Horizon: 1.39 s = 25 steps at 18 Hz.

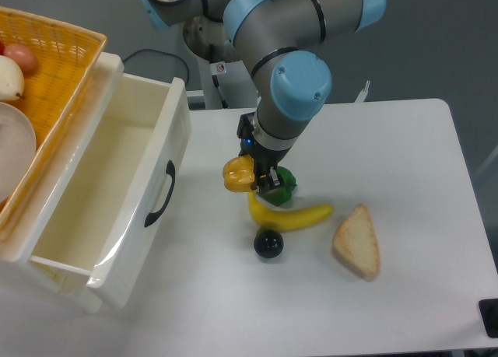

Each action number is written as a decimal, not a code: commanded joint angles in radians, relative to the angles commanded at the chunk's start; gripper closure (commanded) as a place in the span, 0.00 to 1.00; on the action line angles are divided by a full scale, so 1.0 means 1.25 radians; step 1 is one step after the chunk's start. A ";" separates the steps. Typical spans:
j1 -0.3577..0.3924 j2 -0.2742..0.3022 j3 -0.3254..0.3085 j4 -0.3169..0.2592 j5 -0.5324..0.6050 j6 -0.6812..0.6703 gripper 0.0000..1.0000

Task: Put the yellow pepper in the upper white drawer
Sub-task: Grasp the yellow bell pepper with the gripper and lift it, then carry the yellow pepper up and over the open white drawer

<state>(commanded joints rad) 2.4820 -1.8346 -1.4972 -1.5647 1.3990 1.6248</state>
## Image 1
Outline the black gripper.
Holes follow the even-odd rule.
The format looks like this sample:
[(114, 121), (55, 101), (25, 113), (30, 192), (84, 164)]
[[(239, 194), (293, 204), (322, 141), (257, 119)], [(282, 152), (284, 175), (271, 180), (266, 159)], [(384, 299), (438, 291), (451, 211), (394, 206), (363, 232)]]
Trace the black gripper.
[(255, 180), (251, 185), (251, 191), (268, 194), (283, 186), (283, 179), (276, 167), (289, 148), (275, 150), (262, 145), (255, 136), (254, 118), (255, 113), (240, 116), (237, 126), (237, 137), (240, 139), (239, 155), (249, 155), (254, 160)]

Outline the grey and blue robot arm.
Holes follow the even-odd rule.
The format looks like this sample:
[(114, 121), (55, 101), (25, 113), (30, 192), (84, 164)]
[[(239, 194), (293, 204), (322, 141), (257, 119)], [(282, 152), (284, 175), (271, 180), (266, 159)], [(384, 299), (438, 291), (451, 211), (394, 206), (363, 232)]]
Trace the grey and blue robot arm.
[(261, 99), (241, 116), (240, 154), (223, 167), (225, 188), (266, 194), (283, 187), (279, 162), (324, 106), (328, 65), (309, 48), (378, 21), (387, 0), (142, 0), (153, 23), (201, 16), (223, 25)]

